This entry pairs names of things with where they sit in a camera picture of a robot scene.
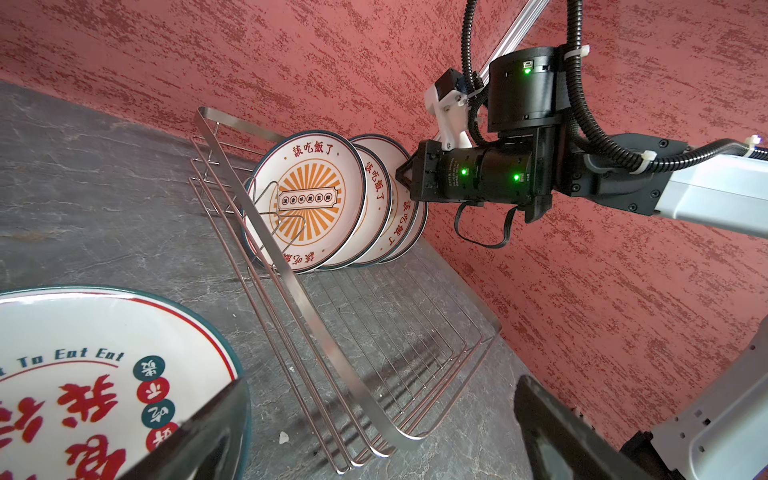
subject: ceramic plate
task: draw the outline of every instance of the ceramic plate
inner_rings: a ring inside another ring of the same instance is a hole
[[[293,271],[323,265],[352,236],[365,205],[364,173],[352,144],[328,131],[293,135],[264,155],[246,189],[259,212],[273,212],[262,218]],[[254,254],[256,247],[243,236]]]
[[[0,470],[13,478],[116,478],[242,375],[205,320],[148,293],[3,293],[0,329]]]
[[[398,258],[408,253],[408,250],[411,250],[411,247],[416,244],[416,241],[422,235],[424,228],[427,226],[427,213],[429,212],[429,207],[427,205],[427,202],[419,202],[419,205],[416,207],[416,215],[414,216],[413,226],[406,235],[406,239],[403,240],[402,243],[380,263],[387,263],[393,260],[397,260]]]
[[[392,181],[382,161],[369,149],[355,145],[366,171],[366,205],[352,238],[320,270],[347,266],[370,249],[384,231],[392,207]]]
[[[384,231],[373,247],[353,263],[353,266],[367,266],[384,260],[406,238],[413,224],[417,205],[411,200],[408,189],[395,180],[395,170],[410,157],[405,148],[392,138],[376,134],[359,135],[351,141],[368,148],[379,157],[393,186],[392,209]]]

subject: red textured wall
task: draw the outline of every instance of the red textured wall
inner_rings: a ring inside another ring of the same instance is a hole
[[[482,63],[522,0],[481,0]],[[377,131],[413,149],[422,92],[458,67],[463,2],[27,0],[0,7],[0,79],[186,136],[205,104],[283,134]],[[768,133],[764,0],[590,0],[585,62],[607,131],[702,144]],[[552,0],[526,44],[564,42]],[[768,313],[768,242],[557,196],[501,251],[435,205],[426,237],[505,324],[539,379],[615,445],[683,406]],[[504,207],[469,211],[490,241]]]
[[[483,1],[486,59],[523,0]],[[435,133],[423,92],[459,66],[463,0],[24,0],[0,7],[0,79],[187,136],[200,105],[281,134]]]
[[[768,2],[586,3],[584,87],[607,132],[766,137]],[[564,43],[564,4],[525,46]],[[463,233],[498,241],[506,207],[468,210]],[[429,242],[533,373],[616,446],[697,396],[768,314],[768,240],[557,194],[542,220],[515,219],[511,246],[484,250],[457,240],[454,213],[430,209]]]

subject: black cable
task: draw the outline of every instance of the black cable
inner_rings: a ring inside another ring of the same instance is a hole
[[[472,140],[475,141],[478,147],[487,145],[490,142],[483,138],[480,133],[480,126],[478,125],[478,112],[480,107],[488,100],[488,90],[484,89],[479,94],[474,96],[469,102],[469,112],[467,113],[467,128],[469,134],[472,136]]]
[[[504,227],[502,228],[502,234],[504,235],[504,238],[502,239],[501,242],[496,243],[494,245],[480,243],[471,238],[467,238],[464,235],[462,235],[461,232],[458,231],[458,226],[462,221],[462,212],[464,212],[464,209],[466,207],[477,207],[477,205],[473,204],[473,202],[464,202],[463,204],[458,206],[458,210],[456,211],[456,216],[453,218],[453,230],[456,231],[456,234],[459,237],[461,237],[463,240],[467,240],[468,242],[474,243],[475,245],[479,245],[480,247],[485,247],[485,248],[502,248],[506,246],[507,243],[509,243],[509,240],[512,238],[512,221],[515,219],[515,212],[518,211],[517,207],[512,207],[509,210],[509,212],[507,212],[507,217],[504,219]]]
[[[464,23],[462,24],[462,73],[467,86],[467,94],[471,94],[483,88],[482,78],[472,70],[472,22],[475,19],[475,8],[478,0],[467,0],[467,8],[464,10]],[[467,129],[472,140],[478,145],[487,145],[478,126],[477,117],[482,105],[488,106],[488,89],[472,97],[469,100],[469,112],[467,113]]]
[[[464,82],[467,85],[467,93],[471,94],[478,90],[475,85],[472,70],[472,22],[475,20],[475,8],[478,0],[467,0],[467,7],[464,10],[464,23],[462,24],[462,73]]]
[[[584,21],[583,0],[568,0],[568,51],[581,48],[581,29]],[[573,115],[579,127],[587,136],[590,145],[601,154],[609,157],[628,170],[635,171],[643,163],[639,154],[631,152],[616,144],[608,137],[587,106],[584,96],[584,88],[581,84],[581,56],[574,55],[567,60],[566,83],[568,84],[568,100],[571,102]],[[714,141],[696,150],[688,151],[669,157],[656,157],[646,167],[646,172],[668,172],[681,170],[705,160],[709,160],[718,154],[732,154],[743,156],[749,146],[729,138]],[[768,160],[768,150],[756,147],[750,155],[751,158]]]
[[[589,140],[581,136],[581,129],[578,126],[578,122],[576,121],[573,112],[568,113],[568,137],[583,151],[589,153],[594,150],[592,145],[590,145]]]

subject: red chinese text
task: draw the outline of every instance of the red chinese text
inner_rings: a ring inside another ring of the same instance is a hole
[[[76,443],[66,449],[65,453],[69,454],[67,465],[74,465],[81,455],[83,457],[70,480],[114,480],[125,463],[125,449],[107,455],[108,448],[106,436],[93,435],[86,443]]]
[[[174,434],[179,429],[179,426],[173,422],[169,423],[162,429],[155,429],[149,432],[147,435],[146,446],[149,452],[153,452],[159,444],[165,442],[168,437]]]
[[[5,472],[0,472],[0,480],[13,480],[13,474],[10,470],[6,470]],[[27,480],[38,480],[37,475],[30,475],[27,477]]]
[[[117,394],[104,393],[105,390],[109,390],[114,386],[114,383],[106,381],[107,377],[109,377],[109,374],[102,375],[96,379],[93,388],[90,386],[78,386],[74,383],[68,383],[59,387],[66,393],[58,397],[58,404],[67,405],[71,403],[72,405],[67,408],[67,412],[79,413],[80,420],[83,422],[88,420],[91,410],[95,409],[93,415],[91,415],[91,422],[98,422],[118,404],[118,401],[115,400]],[[74,428],[78,421],[75,417],[67,417],[61,423],[64,426]]]
[[[45,403],[45,401],[35,403],[35,400],[32,397],[23,398],[16,407],[22,416],[18,417],[18,420],[16,420],[13,425],[0,427],[0,435],[7,435],[15,430],[19,430],[22,431],[22,440],[26,443],[30,443],[43,425],[42,416],[35,416],[38,410],[43,406],[43,403]],[[12,416],[13,414],[10,410],[0,406],[0,422],[10,422]],[[12,441],[13,439],[8,437],[0,438],[0,449]]]

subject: plate rim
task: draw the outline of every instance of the plate rim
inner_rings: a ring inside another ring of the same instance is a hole
[[[419,227],[419,229],[420,229],[419,232],[416,234],[416,236],[414,237],[414,239],[411,242],[411,244],[408,245],[405,250],[403,250],[402,252],[398,253],[397,255],[395,255],[392,258],[385,258],[384,260],[382,260],[379,263],[388,263],[388,262],[392,262],[394,260],[399,259],[403,255],[408,253],[413,248],[413,246],[416,245],[416,242],[419,241],[419,238],[422,237],[422,233],[424,233],[424,230],[427,227],[427,217],[429,216],[429,202],[419,202],[419,203],[423,204],[423,206],[424,206],[424,218],[422,219],[422,225]]]
[[[245,435],[243,436],[243,448],[242,448],[242,451],[240,452],[240,459],[238,461],[239,465],[237,466],[237,471],[235,473],[235,478],[242,478],[245,472],[245,464],[248,459],[248,450],[250,449],[250,441],[251,441],[250,430],[251,430],[252,420],[251,420],[251,412],[250,412],[250,398],[251,398],[250,387],[248,386],[248,381],[245,377],[245,370],[243,370],[243,365],[240,363],[240,359],[237,357],[237,354],[235,353],[234,349],[232,348],[230,343],[227,342],[227,339],[223,337],[221,332],[219,332],[219,330],[216,327],[214,327],[207,320],[205,320],[199,313],[195,313],[193,310],[185,307],[184,305],[181,305],[178,302],[174,302],[173,300],[165,298],[164,296],[155,295],[154,293],[145,292],[143,290],[123,288],[119,286],[98,285],[98,284],[91,284],[91,283],[63,283],[61,285],[28,286],[28,287],[17,288],[17,289],[0,290],[0,298],[6,295],[14,294],[14,293],[29,293],[29,292],[35,292],[40,290],[77,290],[77,289],[108,290],[111,292],[130,293],[132,295],[146,296],[147,298],[150,298],[156,302],[165,303],[168,306],[172,306],[176,310],[181,311],[184,315],[188,315],[192,317],[195,321],[201,323],[210,332],[211,335],[216,337],[216,339],[219,341],[221,346],[227,352],[227,355],[230,357],[232,366],[234,367],[235,372],[237,372],[237,378],[242,379],[242,381],[245,382],[246,391],[248,393],[249,401],[247,403],[247,409],[246,409],[246,428],[245,428]]]
[[[365,138],[378,138],[379,140],[388,141],[389,143],[395,145],[395,147],[397,147],[402,152],[402,154],[406,156],[406,158],[410,158],[411,157],[411,154],[408,153],[406,148],[403,147],[400,144],[400,142],[398,142],[397,140],[395,140],[392,137],[387,137],[386,135],[382,135],[382,134],[360,134],[360,135],[355,135],[354,137],[351,137],[349,139],[349,141],[350,142],[354,142],[355,140],[362,140],[362,139],[365,139]],[[419,208],[419,202],[415,202],[415,208],[416,209]],[[409,222],[409,226],[406,229],[406,234],[403,235],[397,243],[394,243],[391,246],[392,248],[390,248],[387,253],[385,253],[384,255],[380,256],[379,258],[375,258],[374,260],[371,260],[369,262],[365,262],[365,263],[351,263],[348,266],[352,266],[352,267],[355,267],[355,268],[362,268],[362,267],[365,267],[365,266],[376,265],[376,264],[381,263],[382,261],[384,261],[384,259],[387,257],[387,255],[389,255],[390,253],[392,253],[395,250],[397,250],[397,247],[399,247],[400,244],[406,239],[406,237],[408,236],[408,232],[411,230],[411,228],[413,226],[413,219],[414,218],[415,218],[415,215],[411,218],[411,221]]]
[[[373,244],[376,243],[376,241],[379,239],[379,237],[381,237],[381,234],[384,231],[384,228],[386,227],[386,221],[389,219],[389,210],[392,209],[392,180],[389,178],[389,173],[388,173],[388,171],[386,169],[386,166],[384,165],[384,162],[382,162],[381,159],[379,158],[379,155],[376,155],[375,153],[373,153],[373,151],[371,149],[369,149],[367,147],[363,147],[362,145],[355,145],[354,143],[352,143],[352,146],[355,149],[356,148],[362,149],[362,151],[366,152],[368,155],[373,157],[373,160],[375,160],[379,164],[379,167],[381,167],[381,169],[384,171],[384,178],[386,179],[386,186],[387,186],[387,190],[389,191],[389,202],[387,202],[388,205],[387,205],[387,208],[386,208],[387,214],[386,214],[386,216],[384,216],[384,220],[382,220],[381,225],[379,225],[379,231],[376,233],[376,236],[373,237],[373,240],[371,240],[368,243],[368,245],[366,245],[365,248],[363,248],[362,251],[360,251],[357,255],[355,255],[351,260],[348,260],[346,262],[336,263],[334,265],[323,264],[323,265],[320,265],[320,266],[317,267],[318,270],[336,270],[336,269],[339,269],[339,268],[343,268],[345,266],[348,266],[348,265],[354,263],[355,260],[359,259],[363,255],[368,253],[368,250],[371,250],[371,247],[373,247]]]
[[[250,188],[251,182],[256,179],[256,175],[258,175],[259,170],[261,169],[261,167],[266,163],[266,159],[271,154],[273,154],[277,149],[281,148],[283,145],[288,144],[289,142],[291,142],[293,139],[295,139],[297,137],[301,137],[303,135],[308,135],[308,134],[328,134],[331,137],[334,137],[335,139],[341,141],[343,144],[346,144],[346,146],[349,147],[349,149],[352,151],[352,153],[354,154],[355,158],[357,159],[357,164],[358,164],[358,167],[360,168],[360,176],[362,177],[362,202],[360,203],[360,208],[357,210],[357,217],[358,217],[358,220],[359,220],[360,214],[362,213],[362,207],[365,205],[365,199],[366,199],[366,174],[365,174],[365,168],[362,165],[362,159],[360,158],[360,155],[357,153],[357,150],[355,150],[355,147],[352,145],[351,141],[347,140],[346,138],[342,137],[341,135],[339,135],[339,134],[337,134],[335,132],[328,131],[328,130],[314,129],[314,130],[300,131],[300,132],[298,132],[296,134],[291,135],[290,137],[287,137],[282,142],[280,142],[278,144],[275,144],[272,148],[270,148],[261,157],[261,159],[256,163],[256,166],[253,169],[253,172],[251,172],[251,174],[248,176],[248,180],[246,181],[246,183],[244,185],[246,192]],[[243,218],[243,221],[245,221],[246,216],[245,216],[245,212],[244,212],[242,207],[240,208],[240,217]],[[355,227],[357,227],[357,222],[355,222],[355,226],[349,232],[349,235],[347,235],[347,237],[344,239],[344,241],[341,243],[341,245],[339,245],[339,247],[336,248],[323,262],[320,262],[320,263],[318,263],[315,266],[311,266],[310,268],[296,269],[296,270],[291,269],[291,270],[293,270],[293,273],[298,275],[300,273],[311,272],[312,270],[316,270],[317,268],[321,267],[325,262],[330,260],[331,257],[336,255],[336,253],[338,253],[339,250],[341,250],[342,247],[344,247],[344,245],[346,245],[346,243],[349,241],[349,239],[352,238],[352,234],[355,233]],[[253,249],[251,249],[250,243],[248,242],[248,237],[247,237],[247,235],[245,233],[245,229],[242,229],[242,228],[240,229],[240,237],[241,237],[241,240],[243,242],[243,246],[246,248],[246,251],[249,254],[249,257],[251,257],[251,262],[254,262],[257,265],[261,266],[262,268],[266,269],[267,266],[264,265],[263,263],[261,263],[261,260],[259,260],[259,258],[257,257],[256,252],[254,252]]]

